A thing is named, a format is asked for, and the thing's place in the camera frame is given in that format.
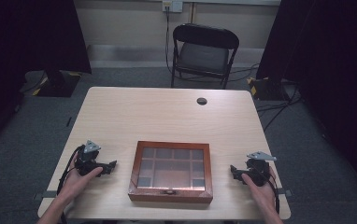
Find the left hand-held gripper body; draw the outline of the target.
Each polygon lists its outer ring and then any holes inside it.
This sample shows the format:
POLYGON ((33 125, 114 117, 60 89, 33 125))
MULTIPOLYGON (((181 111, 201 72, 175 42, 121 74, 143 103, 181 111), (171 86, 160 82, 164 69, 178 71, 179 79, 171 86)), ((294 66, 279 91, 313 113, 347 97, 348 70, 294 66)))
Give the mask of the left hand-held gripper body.
POLYGON ((107 167, 103 163, 95 161, 100 149, 101 147, 91 140, 88 140, 84 145, 77 148, 75 168, 80 175, 85 176, 97 167, 102 167, 105 171, 107 170, 107 167))

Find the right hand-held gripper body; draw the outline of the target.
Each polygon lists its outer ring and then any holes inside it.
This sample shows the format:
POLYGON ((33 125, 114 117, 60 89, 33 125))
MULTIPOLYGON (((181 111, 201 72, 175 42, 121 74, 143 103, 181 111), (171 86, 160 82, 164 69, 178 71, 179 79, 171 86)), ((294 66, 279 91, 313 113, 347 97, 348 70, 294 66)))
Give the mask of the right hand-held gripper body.
POLYGON ((269 161, 275 161, 277 158, 262 151, 250 153, 247 157, 249 158, 246 161, 248 170, 245 174, 250 177, 253 183, 258 187, 263 186, 265 183, 275 186, 275 183, 270 181, 269 161))

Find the wooden box with glass lid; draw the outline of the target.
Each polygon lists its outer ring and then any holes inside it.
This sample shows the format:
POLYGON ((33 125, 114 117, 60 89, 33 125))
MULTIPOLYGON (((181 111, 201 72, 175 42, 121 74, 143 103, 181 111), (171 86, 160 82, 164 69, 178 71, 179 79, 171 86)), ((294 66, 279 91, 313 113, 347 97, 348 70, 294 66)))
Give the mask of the wooden box with glass lid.
POLYGON ((128 196, 140 202, 211 203, 209 144, 138 141, 128 196))

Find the person's right hand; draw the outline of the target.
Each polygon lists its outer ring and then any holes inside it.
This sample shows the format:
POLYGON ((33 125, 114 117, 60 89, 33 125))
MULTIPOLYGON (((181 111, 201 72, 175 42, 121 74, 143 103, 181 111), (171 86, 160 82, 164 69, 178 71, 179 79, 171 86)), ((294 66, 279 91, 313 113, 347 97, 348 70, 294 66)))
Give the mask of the person's right hand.
POLYGON ((251 196, 256 202, 260 211, 265 216, 268 214, 276 214, 276 196, 273 187, 270 184, 265 184, 261 187, 258 187, 253 183, 252 179, 247 174, 243 174, 242 178, 249 187, 251 196))

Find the person's left hand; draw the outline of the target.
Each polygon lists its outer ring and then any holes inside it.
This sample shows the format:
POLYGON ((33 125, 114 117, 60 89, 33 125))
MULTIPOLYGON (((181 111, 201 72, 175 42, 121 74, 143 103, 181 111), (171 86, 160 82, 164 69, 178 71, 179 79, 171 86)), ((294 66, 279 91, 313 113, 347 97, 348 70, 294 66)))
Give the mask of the person's left hand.
POLYGON ((56 196, 55 201, 62 207, 69 205, 85 189, 88 183, 97 177, 103 169, 97 167, 86 175, 80 175, 75 163, 69 166, 68 175, 64 181, 60 193, 56 196))

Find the black stand base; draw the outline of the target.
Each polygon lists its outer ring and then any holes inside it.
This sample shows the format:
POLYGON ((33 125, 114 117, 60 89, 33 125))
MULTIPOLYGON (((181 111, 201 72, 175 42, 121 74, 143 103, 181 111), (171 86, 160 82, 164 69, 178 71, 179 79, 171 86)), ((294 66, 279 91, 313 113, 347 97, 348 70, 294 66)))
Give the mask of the black stand base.
POLYGON ((250 87, 250 93, 256 100, 261 101, 288 101, 289 96, 285 91, 281 82, 274 82, 268 77, 263 79, 255 79, 253 77, 247 79, 250 87))
POLYGON ((81 78, 79 73, 47 70, 47 77, 34 91, 34 96, 69 98, 81 78))

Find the dark curtain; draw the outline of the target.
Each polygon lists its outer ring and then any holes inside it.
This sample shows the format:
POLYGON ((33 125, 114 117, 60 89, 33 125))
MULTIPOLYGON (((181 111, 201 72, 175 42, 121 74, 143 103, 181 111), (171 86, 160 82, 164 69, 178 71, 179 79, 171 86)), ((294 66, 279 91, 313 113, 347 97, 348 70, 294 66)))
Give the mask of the dark curtain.
POLYGON ((92 72, 74 0, 0 0, 0 129, 39 70, 92 72))
POLYGON ((298 82, 357 173, 357 0, 280 0, 257 77, 298 82))

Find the black folding chair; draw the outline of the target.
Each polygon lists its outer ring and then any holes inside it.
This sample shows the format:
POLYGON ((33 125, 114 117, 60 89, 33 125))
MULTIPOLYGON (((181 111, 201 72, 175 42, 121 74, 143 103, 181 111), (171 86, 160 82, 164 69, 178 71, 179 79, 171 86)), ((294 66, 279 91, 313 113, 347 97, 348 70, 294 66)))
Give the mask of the black folding chair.
POLYGON ((232 31, 195 23, 184 23, 173 31, 174 53, 171 87, 176 73, 213 77, 225 89, 239 47, 232 31))

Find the white wall outlet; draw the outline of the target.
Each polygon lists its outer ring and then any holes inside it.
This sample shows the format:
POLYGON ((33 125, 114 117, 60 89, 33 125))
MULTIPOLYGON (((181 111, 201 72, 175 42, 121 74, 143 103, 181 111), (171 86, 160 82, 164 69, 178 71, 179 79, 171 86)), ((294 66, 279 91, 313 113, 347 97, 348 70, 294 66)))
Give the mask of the white wall outlet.
POLYGON ((179 0, 163 0, 163 12, 181 13, 183 10, 183 2, 179 0))

